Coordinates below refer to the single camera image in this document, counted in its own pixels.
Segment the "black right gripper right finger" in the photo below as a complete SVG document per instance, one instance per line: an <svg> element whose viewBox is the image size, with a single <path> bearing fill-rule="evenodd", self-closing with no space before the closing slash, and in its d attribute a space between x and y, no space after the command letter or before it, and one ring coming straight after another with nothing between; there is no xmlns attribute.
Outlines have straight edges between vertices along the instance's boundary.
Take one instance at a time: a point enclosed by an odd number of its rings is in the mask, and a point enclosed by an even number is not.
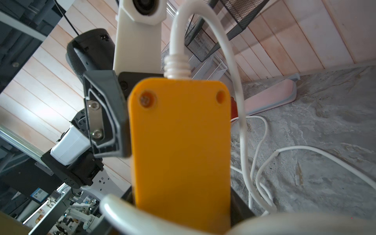
<svg viewBox="0 0 376 235"><path fill-rule="evenodd" d="M231 188L231 226L255 217L241 197Z"/></svg>

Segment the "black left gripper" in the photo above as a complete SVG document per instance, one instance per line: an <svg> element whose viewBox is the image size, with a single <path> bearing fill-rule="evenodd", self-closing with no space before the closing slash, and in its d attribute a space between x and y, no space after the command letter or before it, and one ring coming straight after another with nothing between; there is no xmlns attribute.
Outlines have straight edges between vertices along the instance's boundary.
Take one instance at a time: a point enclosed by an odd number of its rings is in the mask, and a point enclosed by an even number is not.
<svg viewBox="0 0 376 235"><path fill-rule="evenodd" d="M84 101L93 154L96 158L132 155L130 123L126 100L143 79L163 78L161 73L113 70L84 72Z"/></svg>

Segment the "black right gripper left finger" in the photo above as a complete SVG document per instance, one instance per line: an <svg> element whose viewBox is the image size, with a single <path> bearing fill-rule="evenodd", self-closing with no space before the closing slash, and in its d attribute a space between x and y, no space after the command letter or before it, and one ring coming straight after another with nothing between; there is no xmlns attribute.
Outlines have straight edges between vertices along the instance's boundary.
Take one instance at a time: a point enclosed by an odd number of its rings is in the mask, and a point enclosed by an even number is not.
<svg viewBox="0 0 376 235"><path fill-rule="evenodd" d="M132 186L130 186L126 192L123 194L123 196L121 197L122 200L130 203L131 205L135 205L135 201L134 201L134 196L133 196L133 188Z"/></svg>

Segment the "orange power strip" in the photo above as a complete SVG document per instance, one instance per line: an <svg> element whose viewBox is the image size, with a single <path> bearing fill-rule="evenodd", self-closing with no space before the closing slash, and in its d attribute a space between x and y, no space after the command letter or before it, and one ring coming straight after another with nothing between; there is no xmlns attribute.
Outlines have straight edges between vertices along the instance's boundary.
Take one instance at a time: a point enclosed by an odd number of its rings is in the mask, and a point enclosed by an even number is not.
<svg viewBox="0 0 376 235"><path fill-rule="evenodd" d="M231 96L220 81L148 78L128 98L138 209L200 231L231 227Z"/></svg>

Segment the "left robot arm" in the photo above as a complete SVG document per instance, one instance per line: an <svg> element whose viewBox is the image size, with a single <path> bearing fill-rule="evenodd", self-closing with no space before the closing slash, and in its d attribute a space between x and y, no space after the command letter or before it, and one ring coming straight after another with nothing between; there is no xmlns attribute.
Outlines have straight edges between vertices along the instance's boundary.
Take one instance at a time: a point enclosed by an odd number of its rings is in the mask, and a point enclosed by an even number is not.
<svg viewBox="0 0 376 235"><path fill-rule="evenodd" d="M99 28L72 39L67 59L83 85L84 109L42 161L78 198L114 194L131 201L134 188L122 192L112 183L103 159L135 153L137 119L129 99L142 81L162 78L159 44L128 36L112 40Z"/></svg>

